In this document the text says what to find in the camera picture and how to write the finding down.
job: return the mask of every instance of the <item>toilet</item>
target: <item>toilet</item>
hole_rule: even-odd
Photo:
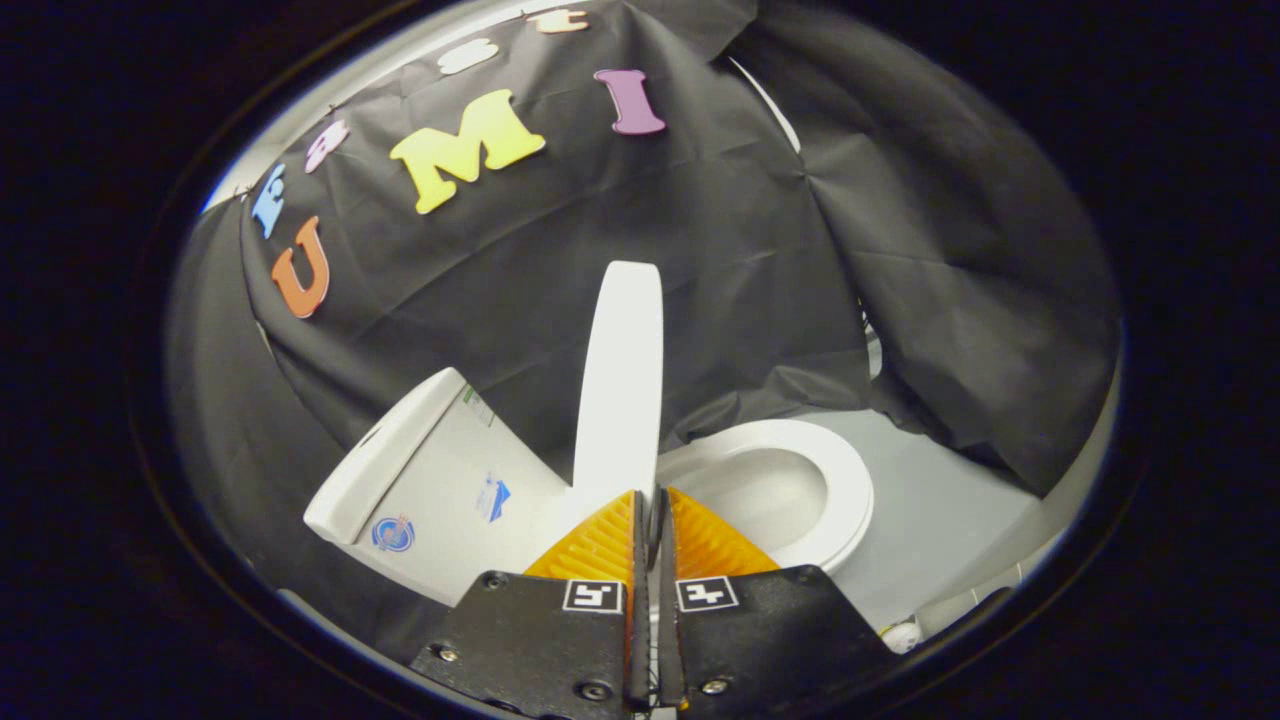
[[[634,492],[652,509],[664,487],[719,515],[780,566],[831,574],[870,521],[861,457],[836,433],[797,420],[745,423],[659,456],[662,340],[657,268],[612,263],[588,345],[572,484],[445,368],[370,428],[302,520],[449,607],[488,570],[525,573],[609,501]],[[648,515],[652,544],[658,514]]]
[[[782,568],[828,575],[870,524],[873,491],[845,438],[801,420],[756,420],[658,456],[659,487],[716,512]]]

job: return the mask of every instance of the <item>toilet bowl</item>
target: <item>toilet bowl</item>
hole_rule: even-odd
[[[870,524],[870,475],[858,451],[800,420],[744,423],[658,456],[675,487],[737,529],[782,568],[828,575]]]

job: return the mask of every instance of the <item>blue logo sticker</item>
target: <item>blue logo sticker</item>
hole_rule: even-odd
[[[378,550],[404,552],[413,544],[413,523],[408,518],[383,518],[374,523],[374,546]]]
[[[490,523],[502,518],[502,503],[507,502],[508,497],[511,497],[511,491],[507,489],[507,483],[498,480],[498,497],[493,500],[493,512],[489,515]]]
[[[498,518],[502,518],[502,503],[509,498],[511,491],[507,488],[507,483],[495,480],[493,475],[488,475],[484,479],[484,488],[476,497],[476,510],[481,518],[493,523]]]

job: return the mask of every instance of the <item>screw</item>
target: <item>screw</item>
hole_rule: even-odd
[[[609,700],[613,692],[602,683],[582,683],[577,687],[577,694],[591,702],[602,702]]]
[[[716,678],[714,680],[707,680],[703,683],[703,694],[721,694],[728,689],[728,680]]]

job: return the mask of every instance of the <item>black cloth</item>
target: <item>black cloth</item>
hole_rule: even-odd
[[[855,20],[687,6],[584,3],[588,31],[515,19],[475,33],[499,54],[458,74],[439,73],[442,51],[408,63],[282,155],[270,238],[251,217],[264,174],[206,213],[186,251],[168,368],[193,486],[266,582],[393,659],[443,610],[311,533],[307,502],[451,365],[535,451],[571,446],[611,260],[662,273],[663,450],[803,406],[876,406],[1043,495],[1092,428],[1119,307],[1083,210],[1025,133]],[[593,74],[626,68],[648,76],[660,133],[613,132]],[[419,215],[390,147],[457,132],[466,104],[500,88],[547,146]],[[303,173],[337,119],[349,137]],[[330,287],[298,319],[270,272],[312,215]],[[307,286],[301,254],[294,266]],[[884,343],[876,383],[859,300]]]

